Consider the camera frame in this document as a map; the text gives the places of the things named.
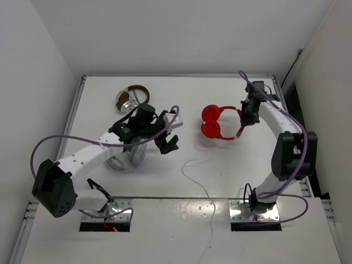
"brown headband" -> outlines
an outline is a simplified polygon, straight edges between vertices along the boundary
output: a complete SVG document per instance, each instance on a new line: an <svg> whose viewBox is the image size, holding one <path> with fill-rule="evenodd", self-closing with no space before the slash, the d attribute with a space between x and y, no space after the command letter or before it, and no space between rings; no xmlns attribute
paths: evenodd
<svg viewBox="0 0 352 264"><path fill-rule="evenodd" d="M144 92L147 96L147 99L143 103L149 103L150 94L149 94L149 91L146 87L136 84L136 85L128 86L127 89L128 89L128 92L133 91L133 90L140 90L140 91ZM130 95L128 92L125 92L125 91L122 92L118 101L117 101L116 107L119 111L121 110L122 105L124 103L126 103L128 100L130 100Z"/></svg>

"wall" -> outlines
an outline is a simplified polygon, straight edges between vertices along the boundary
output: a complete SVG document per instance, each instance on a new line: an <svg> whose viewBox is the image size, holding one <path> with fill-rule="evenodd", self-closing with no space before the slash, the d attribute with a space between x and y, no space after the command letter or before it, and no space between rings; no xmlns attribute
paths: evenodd
<svg viewBox="0 0 352 264"><path fill-rule="evenodd" d="M78 80L29 0L0 9L0 263L8 263L30 197L29 159L40 138L62 133ZM58 141L36 160L55 158Z"/></svg>
<svg viewBox="0 0 352 264"><path fill-rule="evenodd" d="M305 123L319 138L317 174L329 191L345 263L352 263L352 2L337 0L296 76Z"/></svg>
<svg viewBox="0 0 352 264"><path fill-rule="evenodd" d="M333 0L31 0L72 70L275 73Z"/></svg>

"brown headphones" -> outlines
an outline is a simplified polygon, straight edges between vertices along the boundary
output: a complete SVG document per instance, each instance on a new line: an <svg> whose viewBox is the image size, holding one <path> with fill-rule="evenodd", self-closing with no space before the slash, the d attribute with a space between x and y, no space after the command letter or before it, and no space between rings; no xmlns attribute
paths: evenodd
<svg viewBox="0 0 352 264"><path fill-rule="evenodd" d="M129 92L134 90L139 90L144 92L147 96L147 99L143 103L149 103L150 94L146 87L142 85L128 86L127 88L125 88L124 90L122 90L116 95L116 101L117 101L116 107L117 107L117 110L120 111L121 113L128 113L129 111L131 111L133 108L137 106L136 103L131 100L131 96L129 95Z"/></svg>

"white table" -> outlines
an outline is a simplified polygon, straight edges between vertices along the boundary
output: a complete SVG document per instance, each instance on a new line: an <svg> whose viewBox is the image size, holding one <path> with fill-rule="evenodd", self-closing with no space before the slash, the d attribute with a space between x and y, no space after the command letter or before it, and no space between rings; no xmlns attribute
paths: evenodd
<svg viewBox="0 0 352 264"><path fill-rule="evenodd" d="M276 90L269 75L252 80L263 80ZM212 208L207 207L203 189L181 173L183 164L194 158L200 160L186 169L187 175L218 198L212 247L201 263L340 263L319 199L310 199L308 213L282 224L281 232L230 231L226 199L242 197L245 183L255 187L267 177L276 144L263 120L246 128L241 138L221 141L218 147L201 135L200 115L205 106L240 107L246 96L245 81L240 78L88 76L77 93L67 133L97 139L121 118L115 97L132 84L149 89L150 104L157 113L179 105L184 126L173 130L179 136L179 150L161 155L151 142L136 170L112 172L102 164L87 175L112 195L134 198L130 233L78 232L79 212L54 219L40 206L22 263L197 263L210 237ZM240 127L239 117L227 110L220 124L222 134L232 136ZM66 156L85 144L69 140L62 146ZM206 152L196 150L209 147ZM286 193L301 195L299 184ZM280 218L287 219L304 205L298 199L280 198L278 208Z"/></svg>

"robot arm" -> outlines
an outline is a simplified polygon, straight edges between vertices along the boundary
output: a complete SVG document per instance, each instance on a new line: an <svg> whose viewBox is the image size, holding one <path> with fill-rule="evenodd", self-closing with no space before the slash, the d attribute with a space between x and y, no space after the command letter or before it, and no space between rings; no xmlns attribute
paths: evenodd
<svg viewBox="0 0 352 264"><path fill-rule="evenodd" d="M262 92L266 93L263 81L256 81L253 82L253 84ZM250 85L247 86L246 91L248 92L248 96L245 101L241 102L242 126L259 123L259 117L261 117L266 121L277 139L271 160L272 171L261 185L254 188L249 196L251 210L264 211L271 208L276 203L278 195L262 198L257 198L257 196L262 193L272 193L286 184L301 159L303 136L300 127L281 111L273 107L271 103L267 102L261 93ZM276 95L267 96L279 108L282 108L282 104ZM301 180L306 176L310 176L315 170L317 136L314 132L308 132L307 137L307 153L295 180Z"/></svg>
<svg viewBox="0 0 352 264"><path fill-rule="evenodd" d="M161 154L178 149L176 135L169 142L166 141L171 130L183 124L179 115L175 117L178 112L163 111L153 123L156 114L152 106L143 103L135 110L113 124L94 144L56 162L47 159L40 164L32 194L54 217L61 217L72 209L102 211L113 198L91 179L87 181L92 190L77 191L78 183L101 163L129 152L133 147L145 147L140 142L142 139L154 136Z"/></svg>

